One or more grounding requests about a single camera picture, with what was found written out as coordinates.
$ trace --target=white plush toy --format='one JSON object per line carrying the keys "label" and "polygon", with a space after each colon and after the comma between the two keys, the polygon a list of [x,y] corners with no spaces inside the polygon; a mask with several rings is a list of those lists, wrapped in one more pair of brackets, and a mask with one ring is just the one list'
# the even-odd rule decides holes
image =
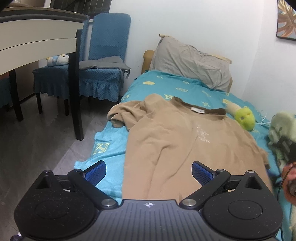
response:
{"label": "white plush toy", "polygon": [[56,65],[66,65],[69,63],[69,56],[66,54],[61,54],[59,56],[53,56],[50,58],[46,58],[47,62],[47,66],[52,67],[52,66],[56,66]]}

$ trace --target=yellow-green plush head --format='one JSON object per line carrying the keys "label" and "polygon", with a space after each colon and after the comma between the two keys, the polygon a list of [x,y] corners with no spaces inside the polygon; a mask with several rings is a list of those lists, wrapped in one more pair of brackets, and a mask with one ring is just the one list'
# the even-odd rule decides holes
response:
{"label": "yellow-green plush head", "polygon": [[254,114],[247,106],[237,110],[234,118],[247,131],[251,131],[255,127]]}

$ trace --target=table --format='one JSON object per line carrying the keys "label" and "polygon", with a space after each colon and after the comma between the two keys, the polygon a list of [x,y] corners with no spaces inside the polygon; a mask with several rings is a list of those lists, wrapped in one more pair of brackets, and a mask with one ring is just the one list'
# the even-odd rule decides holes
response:
{"label": "table", "polygon": [[23,119],[15,69],[54,55],[69,55],[69,95],[74,132],[83,140],[79,97],[79,49],[86,15],[42,7],[11,7],[0,12],[0,75],[9,72],[17,119]]}

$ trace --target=gray tile floor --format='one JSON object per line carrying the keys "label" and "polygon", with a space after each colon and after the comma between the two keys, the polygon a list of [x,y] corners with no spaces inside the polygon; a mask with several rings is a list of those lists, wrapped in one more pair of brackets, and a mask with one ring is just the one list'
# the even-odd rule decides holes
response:
{"label": "gray tile floor", "polygon": [[45,169],[56,175],[72,170],[75,161],[86,160],[94,135],[106,125],[113,103],[87,98],[81,100],[84,140],[75,140],[71,114],[64,115],[63,100],[41,95],[43,114],[38,113],[36,97],[21,107],[24,120],[14,111],[0,108],[0,240],[17,234],[13,212],[27,189]]}

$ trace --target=pale green plush toy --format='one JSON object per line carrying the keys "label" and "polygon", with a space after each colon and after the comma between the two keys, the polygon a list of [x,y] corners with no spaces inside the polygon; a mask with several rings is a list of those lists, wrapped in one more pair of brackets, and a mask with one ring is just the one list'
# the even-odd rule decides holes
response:
{"label": "pale green plush toy", "polygon": [[234,119],[247,131],[251,131],[255,127],[255,116],[249,107],[241,108],[239,105],[228,102],[225,108],[226,112],[231,114]]}

